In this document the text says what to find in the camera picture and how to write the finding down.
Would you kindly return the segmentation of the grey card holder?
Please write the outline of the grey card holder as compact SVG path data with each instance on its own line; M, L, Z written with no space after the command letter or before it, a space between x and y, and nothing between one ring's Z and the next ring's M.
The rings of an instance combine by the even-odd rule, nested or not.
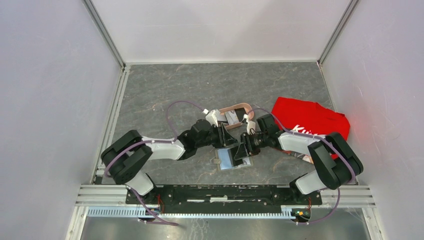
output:
M217 166L218 171L237 170L254 166L250 157L235 159L236 151L236 146L215 149L215 157L212 162Z

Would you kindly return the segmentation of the pink oval tray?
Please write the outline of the pink oval tray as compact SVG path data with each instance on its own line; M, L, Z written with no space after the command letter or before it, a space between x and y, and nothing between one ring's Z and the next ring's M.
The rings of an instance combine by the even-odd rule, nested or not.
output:
M219 109L217 116L218 126L223 125L227 130L241 127L246 124L245 115L248 115L248 120L252 121L254 112L248 103L238 103L229 107Z

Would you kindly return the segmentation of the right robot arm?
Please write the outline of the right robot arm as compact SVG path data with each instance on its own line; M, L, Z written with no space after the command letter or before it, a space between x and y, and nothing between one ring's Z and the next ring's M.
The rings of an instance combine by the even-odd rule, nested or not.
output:
M354 180L364 170L362 162L339 132L327 135L286 130L272 114L257 120L259 131L248 128L240 136L240 145L231 149L232 162L258 155L262 148L270 147L310 157L314 171L290 183L289 199L302 204L309 194L318 190L335 190Z

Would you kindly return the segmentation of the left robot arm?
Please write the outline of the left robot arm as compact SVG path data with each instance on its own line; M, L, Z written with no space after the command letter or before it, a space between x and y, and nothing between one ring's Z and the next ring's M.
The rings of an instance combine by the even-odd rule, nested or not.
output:
M181 161L194 156L199 148L212 146L223 149L238 141L224 126L216 126L200 119L176 138L160 139L142 136L130 130L100 155L105 165L104 175L117 185L126 185L138 193L145 204L153 203L157 190L151 178L141 171L149 160Z

